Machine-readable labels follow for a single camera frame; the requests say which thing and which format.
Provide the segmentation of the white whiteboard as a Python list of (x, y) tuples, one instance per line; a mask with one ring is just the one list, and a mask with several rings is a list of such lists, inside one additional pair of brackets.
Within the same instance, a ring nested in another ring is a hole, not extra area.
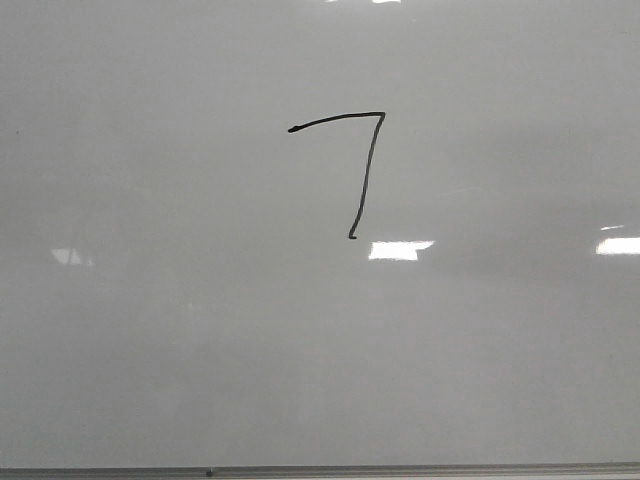
[(635, 1), (5, 1), (1, 462), (639, 457)]

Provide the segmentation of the aluminium whiteboard frame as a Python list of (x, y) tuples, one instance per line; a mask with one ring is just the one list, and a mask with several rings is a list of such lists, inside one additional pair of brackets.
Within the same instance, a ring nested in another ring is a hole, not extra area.
[(3, 479), (637, 479), (637, 462), (2, 468)]

